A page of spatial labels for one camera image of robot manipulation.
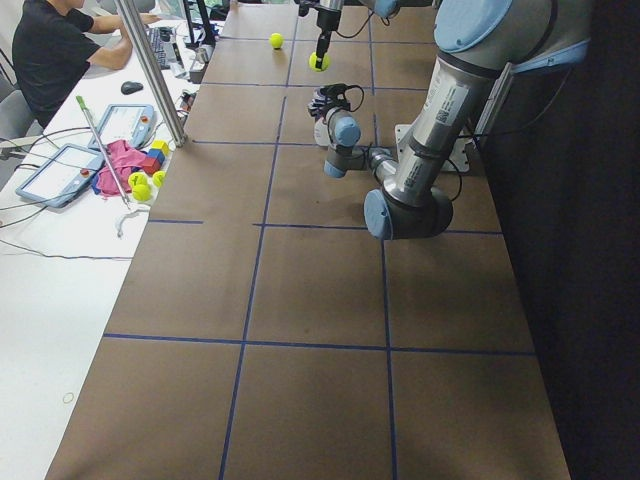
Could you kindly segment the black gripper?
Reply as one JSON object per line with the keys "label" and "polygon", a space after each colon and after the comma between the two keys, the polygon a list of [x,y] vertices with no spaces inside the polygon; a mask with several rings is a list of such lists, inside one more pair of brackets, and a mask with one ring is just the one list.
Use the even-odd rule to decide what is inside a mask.
{"label": "black gripper", "polygon": [[319,0],[316,5],[316,25],[321,29],[315,52],[318,56],[328,54],[331,32],[337,31],[343,9],[343,0]]}
{"label": "black gripper", "polygon": [[339,108],[349,111],[350,102],[347,99],[332,98],[314,98],[308,105],[307,111],[315,120],[324,118],[326,114],[333,108]]}

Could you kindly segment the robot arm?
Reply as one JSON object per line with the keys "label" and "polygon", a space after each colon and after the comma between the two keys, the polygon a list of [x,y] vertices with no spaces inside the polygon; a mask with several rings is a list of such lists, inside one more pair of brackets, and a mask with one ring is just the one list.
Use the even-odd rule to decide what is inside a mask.
{"label": "robot arm", "polygon": [[420,114],[405,128],[398,155],[360,148],[361,130],[344,94],[345,84],[315,89],[308,112],[315,137],[328,145],[326,175],[369,170],[379,188],[367,193],[365,223],[380,240],[428,238],[447,229],[451,200],[434,182],[465,123],[485,102],[505,66],[516,71],[580,62],[589,42],[590,1],[438,1],[438,47]]}

